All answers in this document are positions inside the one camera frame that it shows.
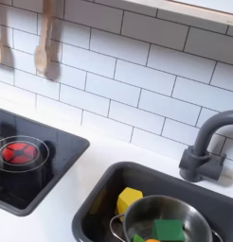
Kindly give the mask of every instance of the green block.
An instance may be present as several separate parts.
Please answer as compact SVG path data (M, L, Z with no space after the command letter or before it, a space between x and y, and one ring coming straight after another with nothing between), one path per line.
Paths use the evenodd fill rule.
M185 242L181 220L156 219L152 225L152 236L160 241Z
M135 234L132 238L133 242L145 242L139 235Z

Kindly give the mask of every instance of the metal handle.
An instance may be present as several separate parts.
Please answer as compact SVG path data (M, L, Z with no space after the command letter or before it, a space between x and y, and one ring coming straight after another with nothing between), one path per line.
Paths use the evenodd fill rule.
M217 233L217 232L215 232L215 231L213 231L213 230L211 230L214 234L215 234L215 236L220 240L220 242L224 242L224 240L219 236L219 234Z
M114 230L113 230L113 221L115 220L115 219L117 219L117 218L121 218L121 217L123 217L124 216L124 214L122 214L122 215L118 215L118 216L114 216L112 219L111 219L111 221L110 221L110 231L111 231L111 233L113 234L113 236L115 237L115 238L117 238L118 240L120 240L121 242L126 242L125 240L123 240L122 238L120 238L115 232L114 232Z

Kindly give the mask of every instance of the yellow sponge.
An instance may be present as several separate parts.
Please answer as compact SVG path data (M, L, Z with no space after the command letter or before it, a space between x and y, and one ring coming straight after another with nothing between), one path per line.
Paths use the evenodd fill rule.
M119 195L116 203L116 214L125 214L128 207L138 199L142 199L142 192L135 190L133 188L127 187Z

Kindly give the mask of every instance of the faucet spout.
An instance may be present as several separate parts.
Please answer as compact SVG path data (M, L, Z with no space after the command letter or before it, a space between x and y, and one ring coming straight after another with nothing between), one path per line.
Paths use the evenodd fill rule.
M206 150L210 143L212 135L221 127L233 125L233 111L220 112L210 117L201 127L195 144L193 154L196 156L206 155Z
M209 118L200 128L193 147L188 147L180 162L180 175L189 182L199 182L203 177L218 180L225 157L216 159L207 152L212 135L221 127L233 125L233 111L221 112Z

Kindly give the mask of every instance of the black sink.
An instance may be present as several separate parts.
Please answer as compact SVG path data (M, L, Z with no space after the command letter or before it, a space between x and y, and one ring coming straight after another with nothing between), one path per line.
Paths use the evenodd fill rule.
M109 222L115 215L117 197L126 187L142 191L145 197L165 195L189 203L224 242L233 242L233 199L134 163L114 164L99 180L75 214L72 230L76 241L118 242L110 233ZM122 234L120 222L115 229Z

